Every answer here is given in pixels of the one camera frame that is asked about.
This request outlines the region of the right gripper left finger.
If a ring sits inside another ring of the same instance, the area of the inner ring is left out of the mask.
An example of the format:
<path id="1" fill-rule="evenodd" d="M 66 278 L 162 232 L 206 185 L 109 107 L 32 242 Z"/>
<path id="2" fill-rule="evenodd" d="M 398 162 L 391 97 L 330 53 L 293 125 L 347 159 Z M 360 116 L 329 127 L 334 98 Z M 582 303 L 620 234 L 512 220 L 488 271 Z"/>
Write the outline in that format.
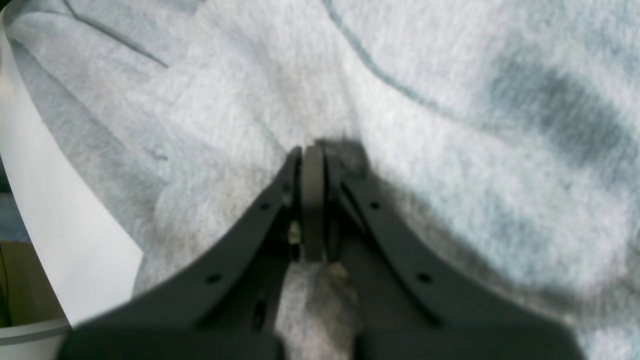
<path id="1" fill-rule="evenodd" d="M 275 332 L 290 265 L 324 260 L 325 154 L 293 148 L 204 255 L 69 333 L 60 360 L 284 360 Z"/>

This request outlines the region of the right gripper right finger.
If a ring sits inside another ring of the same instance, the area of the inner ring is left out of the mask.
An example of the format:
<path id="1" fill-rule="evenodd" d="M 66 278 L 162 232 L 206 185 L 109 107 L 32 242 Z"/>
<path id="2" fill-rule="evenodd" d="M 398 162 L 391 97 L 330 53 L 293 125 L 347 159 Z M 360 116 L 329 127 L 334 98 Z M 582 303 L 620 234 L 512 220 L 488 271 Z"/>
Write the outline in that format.
<path id="1" fill-rule="evenodd" d="M 355 360 L 583 360 L 565 326 L 446 264 L 367 171 L 324 152 L 326 250 L 358 292 Z"/>

